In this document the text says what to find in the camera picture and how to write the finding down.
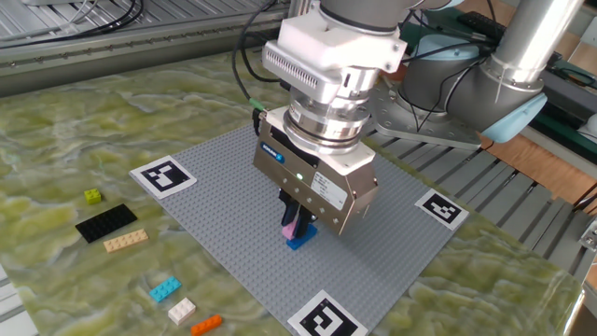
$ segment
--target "pink lego brick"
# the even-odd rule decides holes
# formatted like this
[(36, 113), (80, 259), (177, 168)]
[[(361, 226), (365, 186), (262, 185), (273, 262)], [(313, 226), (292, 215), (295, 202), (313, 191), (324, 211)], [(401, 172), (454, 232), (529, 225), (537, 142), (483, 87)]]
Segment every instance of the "pink lego brick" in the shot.
[(297, 221), (293, 221), (292, 223), (286, 225), (282, 228), (282, 235), (286, 237), (288, 240), (295, 239), (295, 228), (297, 227)]

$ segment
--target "orange lego brick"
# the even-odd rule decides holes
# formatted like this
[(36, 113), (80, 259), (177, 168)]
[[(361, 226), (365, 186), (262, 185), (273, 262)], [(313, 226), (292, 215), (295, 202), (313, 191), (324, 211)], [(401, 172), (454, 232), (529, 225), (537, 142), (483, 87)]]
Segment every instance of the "orange lego brick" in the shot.
[(200, 324), (193, 326), (193, 328), (190, 329), (190, 334), (191, 336), (200, 336), (209, 330), (216, 329), (221, 324), (222, 317), (220, 315), (214, 315)]
[(104, 242), (105, 250), (108, 253), (112, 253), (123, 249), (124, 247), (128, 247), (131, 245), (139, 244), (141, 242), (146, 241), (149, 239), (145, 230), (137, 230), (131, 233), (127, 233), (125, 235), (121, 235), (117, 238), (110, 239), (109, 241)]

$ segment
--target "yellow-green lego brick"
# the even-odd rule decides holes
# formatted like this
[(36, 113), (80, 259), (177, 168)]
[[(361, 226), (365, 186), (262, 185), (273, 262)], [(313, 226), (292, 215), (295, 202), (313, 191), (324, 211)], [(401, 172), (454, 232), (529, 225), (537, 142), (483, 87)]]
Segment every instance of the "yellow-green lego brick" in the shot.
[(85, 200), (87, 200), (87, 204), (96, 204), (102, 201), (102, 195), (98, 189), (91, 189), (85, 191)]

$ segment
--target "black cable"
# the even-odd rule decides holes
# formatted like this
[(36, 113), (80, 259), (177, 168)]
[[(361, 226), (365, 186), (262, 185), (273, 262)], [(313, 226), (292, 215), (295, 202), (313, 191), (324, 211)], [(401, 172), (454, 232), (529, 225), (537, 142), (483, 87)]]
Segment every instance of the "black cable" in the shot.
[(398, 29), (402, 30), (405, 24), (410, 21), (410, 18), (414, 15), (414, 10), (409, 11), (409, 15), (407, 15), (406, 19), (404, 19), (401, 23), (398, 24)]
[(264, 78), (264, 77), (258, 75), (253, 70), (253, 67), (251, 66), (251, 63), (249, 62), (249, 58), (246, 55), (246, 48), (244, 47), (244, 41), (246, 40), (247, 37), (253, 37), (255, 39), (261, 39), (262, 41), (265, 40), (265, 42), (267, 42), (267, 37), (264, 37), (264, 36), (261, 36), (261, 35), (258, 35), (258, 34), (254, 34), (254, 33), (247, 33), (244, 36), (243, 44), (241, 46), (241, 55), (243, 56), (244, 66), (246, 67), (246, 69), (249, 72), (249, 74), (251, 74), (251, 76), (253, 76), (253, 78), (255, 78), (256, 80), (262, 81), (264, 83), (279, 83), (280, 82), (279, 78)]
[(275, 2), (277, 0), (270, 0), (266, 3), (264, 3), (263, 5), (261, 5), (261, 7), (255, 12), (253, 13), (253, 15), (251, 16), (251, 18), (249, 18), (249, 21), (246, 22), (246, 24), (244, 25), (243, 29), (241, 30), (241, 34), (239, 35), (239, 39), (238, 41), (236, 41), (236, 44), (234, 45), (234, 50), (232, 51), (232, 74), (234, 75), (234, 79), (236, 79), (236, 82), (238, 83), (239, 87), (241, 88), (241, 91), (243, 92), (244, 97), (248, 100), (251, 101), (251, 95), (249, 94), (249, 92), (246, 90), (246, 88), (243, 85), (243, 82), (241, 81), (241, 77), (239, 76), (239, 72), (236, 69), (236, 53), (239, 51), (239, 49), (241, 48), (243, 41), (244, 41), (244, 35), (246, 34), (246, 31), (249, 29), (249, 27), (251, 26), (251, 24), (253, 23), (253, 21), (255, 20), (255, 18), (261, 14), (261, 12), (269, 9), (270, 7), (272, 7)]
[(577, 131), (577, 132), (578, 132), (579, 134), (586, 135), (586, 136), (590, 136), (591, 138), (593, 138), (593, 139), (597, 140), (597, 136), (595, 136), (595, 135), (593, 135), (593, 134), (584, 133), (584, 132), (581, 132), (581, 131)]
[(115, 19), (115, 20), (113, 20), (107, 24), (104, 24), (100, 27), (89, 29), (88, 31), (81, 32), (81, 33), (75, 34), (75, 35), (62, 36), (62, 37), (56, 37), (56, 38), (51, 38), (51, 39), (44, 39), (44, 40), (38, 40), (38, 41), (27, 42), (27, 43), (22, 43), (22, 44), (10, 45), (10, 46), (5, 46), (5, 47), (0, 47), (0, 49), (11, 49), (11, 48), (16, 48), (16, 47), (27, 47), (27, 46), (33, 46), (33, 45), (38, 45), (38, 44), (50, 43), (50, 42), (69, 41), (69, 40), (74, 40), (74, 39), (79, 39), (79, 38), (92, 37), (92, 36), (103, 35), (103, 34), (115, 32), (118, 29), (122, 29), (122, 28), (126, 27), (127, 25), (129, 25), (133, 21), (137, 20), (141, 16), (143, 11), (145, 10), (145, 0), (138, 0), (138, 1), (139, 1), (139, 9), (130, 18), (128, 18), (128, 17), (134, 11), (135, 5), (137, 4), (137, 0), (131, 0), (131, 6), (129, 7), (129, 9), (126, 11), (126, 13), (124, 15), (122, 15), (118, 19)]
[(429, 51), (429, 52), (426, 52), (426, 53), (421, 54), (421, 55), (413, 56), (413, 57), (410, 57), (408, 59), (403, 59), (400, 62), (401, 63), (408, 63), (408, 62), (411, 62), (411, 61), (420, 60), (422, 58), (438, 54), (438, 53), (446, 51), (446, 50), (457, 49), (457, 48), (460, 48), (460, 47), (469, 47), (469, 46), (485, 46), (486, 47), (486, 46), (494, 46), (494, 44), (491, 43), (491, 42), (483, 42), (483, 41), (459, 43), (459, 44), (455, 44), (453, 46), (447, 46), (447, 47), (444, 47), (444, 48), (435, 49), (433, 51)]
[(414, 14), (414, 18), (415, 18), (416, 21), (418, 21), (425, 28), (431, 29), (432, 31), (440, 33), (442, 35), (447, 35), (447, 36), (462, 38), (462, 39), (465, 39), (467, 41), (478, 41), (478, 39), (477, 40), (474, 39), (470, 34), (467, 34), (465, 32), (460, 32), (462, 35), (457, 35), (457, 34), (448, 33), (448, 32), (445, 32), (443, 30), (439, 30), (438, 28), (430, 26), (429, 24), (425, 23), (425, 21), (423, 20), (423, 12), (422, 11), (421, 11), (421, 17), (418, 17), (416, 14)]
[(427, 115), (425, 116), (425, 118), (423, 119), (423, 121), (421, 122), (421, 127), (420, 127), (420, 128), (417, 128), (417, 133), (418, 133), (418, 132), (419, 132), (419, 131), (420, 131), (420, 130), (423, 128), (423, 125), (425, 124), (425, 122), (426, 122), (426, 121), (429, 119), (429, 117), (431, 116), (431, 114), (433, 113), (433, 111), (436, 109), (436, 107), (439, 105), (439, 103), (441, 103), (441, 93), (442, 93), (442, 91), (443, 91), (443, 87), (444, 87), (444, 84), (446, 83), (446, 81), (447, 81), (448, 79), (450, 79), (450, 78), (452, 78), (452, 77), (454, 77), (454, 76), (458, 76), (458, 75), (460, 75), (461, 73), (463, 73), (463, 72), (464, 72), (464, 73), (463, 73), (463, 74), (460, 76), (460, 78), (458, 78), (458, 80), (457, 80), (457, 81), (454, 83), (454, 85), (452, 86), (453, 88), (456, 88), (456, 87), (458, 86), (458, 84), (460, 84), (460, 81), (461, 81), (461, 80), (462, 80), (462, 79), (465, 77), (465, 75), (466, 75), (466, 72), (470, 71), (470, 70), (471, 70), (472, 68), (474, 68), (475, 66), (478, 66), (478, 65), (480, 65), (481, 63), (485, 62), (485, 60), (487, 60), (487, 58), (483, 59), (483, 60), (482, 60), (482, 61), (480, 61), (480, 62), (479, 62), (479, 61), (476, 61), (476, 62), (474, 62), (474, 63), (470, 64), (469, 66), (467, 66), (466, 68), (464, 68), (464, 69), (462, 69), (462, 70), (460, 70), (460, 71), (458, 71), (458, 72), (456, 72), (456, 73), (454, 73), (454, 74), (452, 74), (452, 75), (449, 75), (448, 77), (445, 77), (445, 78), (444, 78), (444, 80), (442, 80), (442, 81), (441, 81), (441, 83), (439, 84), (439, 96), (438, 96), (438, 98), (437, 98), (437, 102), (436, 102), (436, 104), (435, 104), (435, 105), (433, 105), (433, 107), (431, 107), (431, 109), (429, 110), (429, 112), (427, 113)]
[(489, 150), (491, 147), (493, 147), (493, 145), (495, 145), (495, 141), (492, 140), (492, 144), (489, 145), (487, 148), (485, 148), (484, 150), (487, 151)]
[(492, 4), (492, 0), (487, 0), (487, 5), (489, 6), (489, 11), (490, 11), (490, 12), (492, 12), (492, 20), (493, 20), (493, 23), (495, 23), (495, 24), (493, 25), (493, 29), (495, 29), (495, 36), (499, 36), (499, 35), (500, 35), (500, 32), (499, 32), (499, 30), (497, 29), (497, 18), (495, 17), (495, 11), (493, 10), (493, 4)]

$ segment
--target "cable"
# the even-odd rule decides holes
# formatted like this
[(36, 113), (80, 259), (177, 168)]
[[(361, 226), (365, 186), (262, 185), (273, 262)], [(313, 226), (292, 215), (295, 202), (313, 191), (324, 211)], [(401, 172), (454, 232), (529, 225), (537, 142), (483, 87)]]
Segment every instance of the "cable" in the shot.
[(586, 136), (589, 136), (589, 137), (591, 137), (591, 138), (593, 138), (593, 139), (597, 140), (597, 136), (595, 136), (595, 135), (593, 135), (593, 134), (584, 133), (584, 132), (581, 132), (581, 131), (577, 131), (577, 132), (578, 132), (579, 134), (586, 135)]
[[(135, 5), (137, 4), (137, 1), (139, 2), (139, 9), (137, 10), (137, 12), (134, 15), (131, 16), (131, 14), (134, 11)], [(122, 29), (122, 28), (126, 27), (127, 25), (131, 24), (132, 22), (136, 21), (141, 16), (141, 14), (144, 12), (144, 10), (145, 10), (144, 0), (131, 0), (131, 6), (129, 7), (129, 9), (127, 10), (127, 12), (124, 15), (122, 15), (118, 19), (115, 19), (114, 21), (111, 21), (111, 22), (104, 24), (100, 27), (96, 27), (93, 29), (89, 29), (88, 31), (85, 31), (85, 32), (76, 33), (76, 34), (68, 35), (68, 36), (61, 36), (61, 37), (56, 37), (56, 38), (51, 38), (51, 39), (32, 41), (32, 42), (23, 43), (23, 44), (4, 46), (4, 47), (0, 47), (0, 49), (27, 47), (27, 46), (33, 46), (33, 45), (38, 45), (38, 44), (50, 43), (50, 42), (69, 41), (69, 40), (74, 40), (74, 39), (79, 39), (79, 38), (84, 38), (84, 37), (92, 37), (92, 36), (112, 33), (112, 32), (115, 32), (116, 30)]]
[(492, 144), (487, 146), (487, 148), (485, 148), (484, 150), (485, 151), (489, 150), (491, 147), (493, 147), (493, 145), (495, 145), (495, 141), (492, 140)]
[(0, 37), (0, 42), (8, 42), (8, 41), (14, 41), (14, 40), (18, 40), (18, 39), (24, 39), (24, 38), (28, 38), (28, 37), (35, 37), (35, 36), (39, 36), (39, 35), (45, 35), (45, 34), (49, 34), (49, 33), (55, 32), (57, 30), (61, 30), (61, 29), (63, 29), (64, 27), (66, 27), (67, 25), (69, 25), (71, 23), (78, 23), (79, 21), (87, 18), (87, 16), (89, 16), (91, 14), (91, 12), (97, 6), (99, 0), (93, 1), (93, 5), (91, 5), (90, 9), (88, 9), (85, 13), (83, 13), (82, 17), (78, 18), (78, 15), (81, 13), (82, 9), (85, 7), (85, 5), (88, 4), (89, 1), (90, 0), (85, 0), (85, 2), (83, 3), (83, 5), (81, 5), (81, 7), (76, 12), (76, 14), (73, 16), (73, 18), (71, 18), (71, 20), (69, 20), (65, 24), (62, 24), (62, 25), (59, 25), (59, 26), (55, 26), (55, 27), (37, 29), (37, 30), (34, 30), (34, 31), (30, 31), (30, 32), (25, 32), (25, 33), (20, 33), (20, 34), (14, 34), (14, 35), (10, 35), (10, 36)]
[(423, 121), (421, 122), (421, 125), (417, 127), (417, 133), (423, 128), (425, 122), (429, 119), (429, 117), (431, 116), (431, 114), (433, 113), (433, 111), (436, 109), (436, 107), (439, 105), (439, 103), (441, 103), (441, 93), (443, 92), (443, 87), (444, 84), (446, 84), (446, 81), (448, 81), (448, 79), (454, 77), (454, 76), (458, 76), (461, 73), (463, 73), (456, 82), (454, 82), (454, 84), (452, 85), (453, 88), (456, 88), (458, 86), (458, 84), (460, 84), (460, 81), (465, 77), (466, 73), (468, 71), (470, 71), (472, 68), (474, 68), (475, 66), (478, 66), (480, 64), (482, 64), (483, 62), (485, 62), (487, 60), (487, 58), (484, 58), (480, 61), (475, 61), (474, 63), (470, 64), (469, 66), (467, 66), (466, 68), (459, 70), (458, 72), (449, 75), (448, 77), (445, 77), (441, 83), (439, 84), (439, 96), (437, 98), (437, 102), (433, 105), (433, 107), (431, 107), (431, 109), (429, 110), (429, 112), (427, 112), (427, 115), (425, 116), (425, 118), (423, 119)]
[(434, 32), (440, 33), (442, 35), (447, 35), (447, 36), (452, 36), (452, 37), (458, 37), (458, 38), (465, 38), (465, 39), (470, 40), (470, 41), (474, 41), (475, 40), (471, 34), (467, 34), (465, 32), (460, 32), (460, 31), (457, 31), (455, 29), (452, 29), (455, 33), (458, 33), (458, 34), (452, 34), (452, 33), (444, 32), (444, 31), (439, 30), (438, 28), (430, 26), (429, 24), (425, 23), (425, 21), (423, 20), (423, 12), (422, 11), (421, 11), (421, 18), (418, 17), (416, 14), (414, 14), (414, 18), (415, 18), (416, 21), (418, 21), (425, 28), (431, 29)]
[(495, 45), (493, 43), (482, 42), (482, 41), (479, 41), (479, 42), (459, 43), (459, 44), (455, 44), (453, 46), (447, 46), (447, 47), (444, 47), (444, 48), (435, 49), (433, 51), (429, 51), (429, 52), (426, 52), (426, 53), (421, 54), (421, 55), (413, 56), (413, 57), (410, 57), (408, 59), (403, 59), (400, 62), (401, 63), (408, 63), (408, 62), (411, 62), (411, 61), (420, 60), (422, 58), (438, 54), (440, 52), (444, 52), (446, 50), (457, 49), (457, 48), (460, 48), (460, 47), (469, 47), (469, 46), (490, 46), (490, 47), (495, 47)]
[(246, 40), (247, 37), (253, 37), (255, 39), (261, 39), (262, 42), (263, 41), (267, 42), (268, 39), (267, 39), (267, 37), (264, 37), (263, 35), (256, 34), (256, 33), (250, 33), (249, 32), (249, 33), (247, 33), (247, 34), (244, 35), (243, 44), (241, 46), (241, 55), (243, 56), (244, 66), (246, 66), (246, 69), (249, 72), (249, 74), (251, 74), (251, 76), (253, 76), (256, 80), (262, 81), (264, 83), (279, 83), (280, 82), (280, 78), (264, 78), (264, 77), (258, 75), (253, 70), (253, 67), (249, 63), (249, 58), (246, 55), (246, 48), (244, 47), (244, 41)]
[(412, 18), (412, 16), (414, 15), (414, 10), (410, 10), (409, 11), (409, 15), (407, 15), (407, 17), (398, 24), (398, 29), (402, 30), (402, 27), (404, 27), (405, 24), (407, 24), (408, 21), (410, 21), (410, 18)]
[(72, 22), (75, 20), (75, 18), (81, 13), (81, 10), (83, 10), (83, 7), (85, 7), (88, 2), (89, 2), (89, 0), (83, 1), (83, 4), (81, 5), (81, 7), (78, 8), (78, 11), (75, 13), (75, 15), (73, 15), (73, 17), (71, 18), (71, 20), (69, 20), (69, 22)]
[[(243, 41), (244, 41), (244, 35), (246, 34), (246, 31), (249, 29), (249, 27), (251, 26), (251, 24), (253, 23), (253, 21), (255, 20), (255, 18), (261, 14), (261, 12), (268, 10), (270, 7), (272, 7), (275, 2), (277, 0), (269, 0), (268, 2), (264, 3), (263, 5), (261, 5), (261, 7), (255, 12), (253, 13), (253, 15), (251, 16), (251, 18), (249, 18), (249, 20), (246, 22), (246, 24), (244, 25), (243, 29), (241, 30), (241, 34), (239, 35), (239, 39), (238, 41), (236, 41), (236, 44), (234, 45), (234, 50), (232, 51), (232, 73), (234, 75), (234, 79), (236, 79), (236, 82), (239, 85), (239, 88), (241, 88), (241, 91), (243, 92), (244, 97), (251, 103), (253, 104), (255, 102), (254, 99), (251, 98), (251, 95), (249, 94), (249, 92), (246, 90), (246, 87), (243, 85), (243, 82), (241, 81), (241, 77), (239, 76), (239, 72), (236, 69), (236, 54), (239, 51), (239, 49), (241, 48), (241, 46), (243, 45)], [(264, 106), (261, 105), (261, 103), (258, 104), (258, 106), (255, 106), (255, 108), (263, 110)]]
[(497, 30), (497, 18), (495, 17), (495, 11), (493, 10), (492, 0), (487, 0), (487, 5), (489, 6), (489, 11), (492, 12), (493, 23), (495, 23), (495, 25), (493, 26), (493, 29), (495, 29), (495, 35), (499, 36), (500, 32)]

